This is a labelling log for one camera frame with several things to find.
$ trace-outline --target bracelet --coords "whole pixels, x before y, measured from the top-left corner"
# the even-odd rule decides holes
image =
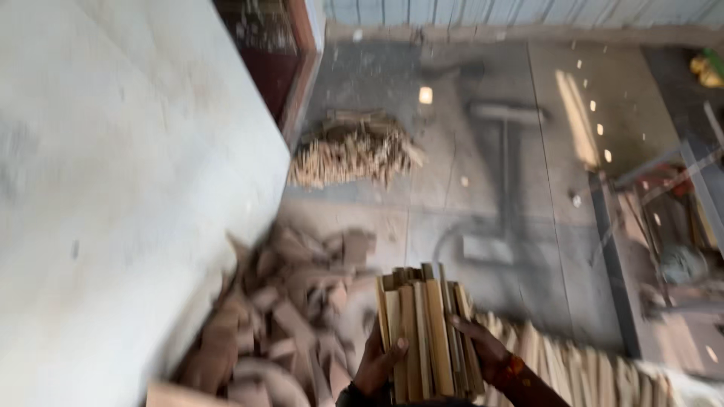
[[[492,384],[498,389],[504,388],[512,379],[518,378],[518,374],[523,371],[523,367],[525,366],[526,363],[523,362],[523,359],[513,353],[510,353],[508,362],[505,364],[505,367],[495,374]]]

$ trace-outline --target debris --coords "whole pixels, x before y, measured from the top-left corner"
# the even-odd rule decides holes
[[[228,387],[229,400],[238,401],[242,406],[272,407],[269,392],[262,382],[234,382]]]
[[[374,287],[363,268],[375,244],[363,230],[317,240],[275,225],[256,263],[239,268],[216,302],[181,384],[212,395],[227,386],[227,397],[244,406],[332,407],[355,353],[342,347],[334,322],[351,290]],[[374,323],[370,314],[359,324]]]
[[[415,146],[404,127],[384,111],[331,111],[321,131],[296,153],[287,183],[324,188],[371,178],[388,188],[395,173],[421,167],[425,153]]]

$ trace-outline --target floor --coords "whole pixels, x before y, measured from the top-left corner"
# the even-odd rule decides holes
[[[432,88],[432,104],[418,102],[421,86]],[[397,177],[389,190],[364,180],[323,190],[287,187],[279,218],[318,235],[348,226],[373,230],[378,244],[369,263],[385,273],[430,261],[439,237],[457,223],[495,232],[502,123],[473,117],[472,101],[538,106],[543,113],[508,126],[512,188],[505,208],[521,255],[512,265],[465,260],[460,238],[453,238],[441,256],[448,278],[463,282],[480,309],[622,352],[605,265],[595,256],[599,238],[585,169],[621,174],[678,143],[637,47],[331,45],[306,127],[327,109],[381,107],[410,130],[429,163]],[[582,197],[578,208],[571,190]]]

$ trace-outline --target wall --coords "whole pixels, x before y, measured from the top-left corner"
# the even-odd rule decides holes
[[[136,406],[288,151],[210,1],[0,1],[0,55],[0,405]]]
[[[348,25],[580,25],[645,28],[721,25],[721,0],[324,0],[327,18]]]

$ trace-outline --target human hand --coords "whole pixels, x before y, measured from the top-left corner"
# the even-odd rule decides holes
[[[473,340],[475,353],[480,359],[483,380],[490,383],[495,375],[505,368],[510,352],[482,325],[466,321],[457,315],[448,315],[447,320],[455,329]]]
[[[409,345],[405,338],[400,338],[387,353],[383,353],[379,321],[375,319],[372,333],[364,346],[362,362],[352,382],[365,396],[374,396],[387,381],[395,364],[405,358]]]

